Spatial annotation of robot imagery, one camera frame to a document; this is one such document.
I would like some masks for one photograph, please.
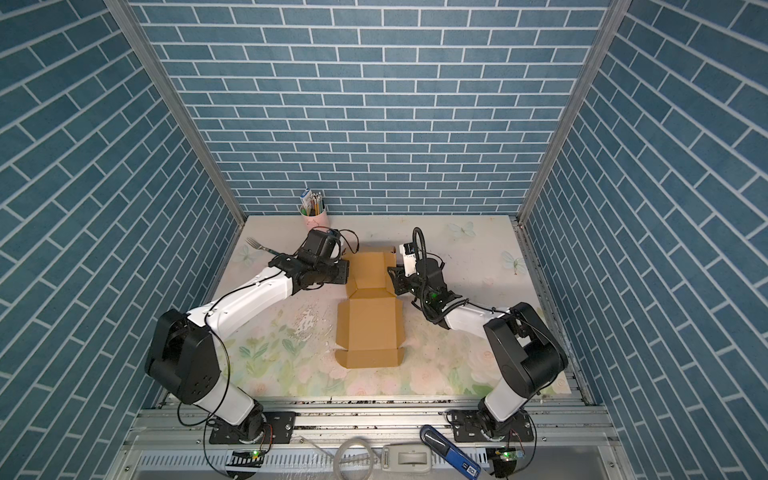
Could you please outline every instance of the beige plastic device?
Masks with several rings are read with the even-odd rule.
[[[392,473],[427,473],[432,470],[432,450],[423,443],[385,445],[382,470]]]

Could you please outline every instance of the white arm segment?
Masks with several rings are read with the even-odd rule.
[[[463,330],[480,338],[487,339],[483,325],[490,319],[502,316],[508,311],[489,312],[476,306],[456,307],[445,316],[445,323],[451,330]],[[503,422],[517,412],[528,399],[515,393],[502,378],[496,387],[485,397],[485,406],[499,422]]]
[[[245,282],[243,286],[251,284],[253,286],[232,293],[221,300],[208,316],[208,326],[222,341],[268,306],[288,298],[293,292],[293,281],[275,266],[268,266],[261,270],[261,273]],[[205,326],[205,316],[214,302],[190,310],[189,319],[199,326]],[[216,412],[217,416],[231,425],[239,425],[253,409],[253,399],[243,390],[230,384],[227,396],[221,402],[226,387],[227,377],[222,373],[214,388],[194,404],[208,412]]]

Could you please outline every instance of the brick wall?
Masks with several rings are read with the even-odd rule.
[[[0,478],[91,478],[234,225],[101,0],[0,12]]]
[[[766,7],[634,0],[531,217],[645,478],[768,477]]]
[[[131,2],[246,212],[513,214],[608,0],[257,3]]]

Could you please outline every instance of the pencil holder with pencils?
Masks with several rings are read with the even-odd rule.
[[[307,230],[312,230],[315,227],[330,227],[328,210],[322,194],[310,194],[310,198],[303,200],[299,206],[299,213],[304,219]]]

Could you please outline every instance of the cardboard box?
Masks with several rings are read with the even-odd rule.
[[[402,301],[395,297],[392,279],[386,272],[395,266],[395,249],[361,248],[344,256],[349,260],[346,295],[339,304],[336,361],[348,369],[398,366],[406,339]]]

